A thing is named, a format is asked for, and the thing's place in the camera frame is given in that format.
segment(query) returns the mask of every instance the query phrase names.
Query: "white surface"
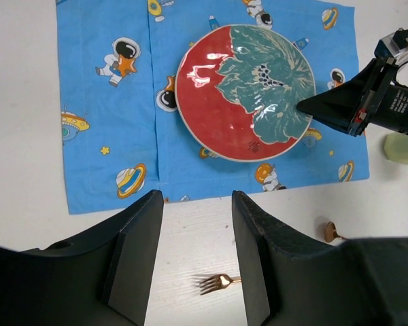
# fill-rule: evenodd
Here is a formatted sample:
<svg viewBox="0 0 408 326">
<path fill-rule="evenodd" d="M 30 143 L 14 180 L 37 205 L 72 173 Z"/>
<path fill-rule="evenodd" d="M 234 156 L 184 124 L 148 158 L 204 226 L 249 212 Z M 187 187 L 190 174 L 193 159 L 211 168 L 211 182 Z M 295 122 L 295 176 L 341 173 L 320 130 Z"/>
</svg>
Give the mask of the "white surface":
<svg viewBox="0 0 408 326">
<path fill-rule="evenodd" d="M 356 7 L 360 68 L 381 37 L 408 28 L 408 0 L 336 2 Z M 0 0 L 1 246 L 45 248 L 115 213 L 68 215 L 60 112 L 54 0 Z M 347 237 L 408 236 L 408 166 L 383 157 L 387 133 L 367 129 L 368 181 L 252 197 L 310 236 L 327 219 Z M 146 325 L 246 325 L 240 285 L 200 297 L 193 283 L 239 273 L 233 239 L 230 198 L 166 205 Z"/>
</svg>

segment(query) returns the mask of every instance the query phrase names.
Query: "space-themed fabric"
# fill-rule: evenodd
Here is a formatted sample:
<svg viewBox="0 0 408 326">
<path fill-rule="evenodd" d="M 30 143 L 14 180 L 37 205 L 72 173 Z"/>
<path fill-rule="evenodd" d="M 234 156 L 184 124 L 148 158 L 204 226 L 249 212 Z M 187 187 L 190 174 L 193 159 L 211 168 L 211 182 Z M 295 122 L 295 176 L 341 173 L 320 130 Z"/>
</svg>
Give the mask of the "space-themed fabric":
<svg viewBox="0 0 408 326">
<path fill-rule="evenodd" d="M 349 137 L 315 121 L 277 158 L 225 160 L 194 139 L 174 95 L 185 53 L 229 24 L 279 33 L 307 59 L 317 93 L 339 87 L 358 72 L 354 8 L 314 0 L 56 4 L 70 213 L 124 208 L 151 189 L 177 202 L 228 196 L 234 189 L 270 192 L 369 177 L 365 136 Z"/>
</svg>

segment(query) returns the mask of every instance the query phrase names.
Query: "copper fork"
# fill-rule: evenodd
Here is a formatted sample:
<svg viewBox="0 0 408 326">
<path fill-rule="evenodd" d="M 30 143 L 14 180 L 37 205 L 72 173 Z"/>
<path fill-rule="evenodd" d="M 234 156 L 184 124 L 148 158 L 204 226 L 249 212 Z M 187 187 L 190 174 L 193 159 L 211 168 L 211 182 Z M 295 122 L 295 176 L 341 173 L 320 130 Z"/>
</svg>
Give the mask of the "copper fork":
<svg viewBox="0 0 408 326">
<path fill-rule="evenodd" d="M 240 283 L 240 277 L 229 277 L 227 274 L 217 274 L 199 283 L 200 295 L 205 295 L 213 291 L 226 289 L 231 283 Z"/>
</svg>

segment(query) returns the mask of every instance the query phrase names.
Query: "plate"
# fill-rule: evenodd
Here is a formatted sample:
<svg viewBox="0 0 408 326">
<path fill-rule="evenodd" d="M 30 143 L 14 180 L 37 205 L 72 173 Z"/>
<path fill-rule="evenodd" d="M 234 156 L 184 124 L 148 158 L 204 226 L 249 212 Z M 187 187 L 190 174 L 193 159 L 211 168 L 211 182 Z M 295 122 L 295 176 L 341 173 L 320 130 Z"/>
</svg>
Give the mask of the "plate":
<svg viewBox="0 0 408 326">
<path fill-rule="evenodd" d="M 175 79 L 177 108 L 193 137 L 240 162 L 292 148 L 311 122 L 296 104 L 315 94 L 311 67 L 292 42 L 252 25 L 228 25 L 204 36 Z"/>
</svg>

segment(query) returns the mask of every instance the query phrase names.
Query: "green floral pattern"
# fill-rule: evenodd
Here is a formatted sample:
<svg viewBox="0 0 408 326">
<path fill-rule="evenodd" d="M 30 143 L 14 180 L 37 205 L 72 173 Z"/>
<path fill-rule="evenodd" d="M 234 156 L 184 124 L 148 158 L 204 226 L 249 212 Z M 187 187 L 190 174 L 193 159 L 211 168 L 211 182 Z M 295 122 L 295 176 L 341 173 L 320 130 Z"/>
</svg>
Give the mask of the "green floral pattern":
<svg viewBox="0 0 408 326">
<path fill-rule="evenodd" d="M 231 103 L 253 114 L 254 132 L 264 143 L 298 139 L 311 117 L 296 104 L 315 95 L 313 73 L 304 56 L 285 38 L 258 26 L 232 26 L 234 58 L 218 74 L 217 89 Z"/>
</svg>

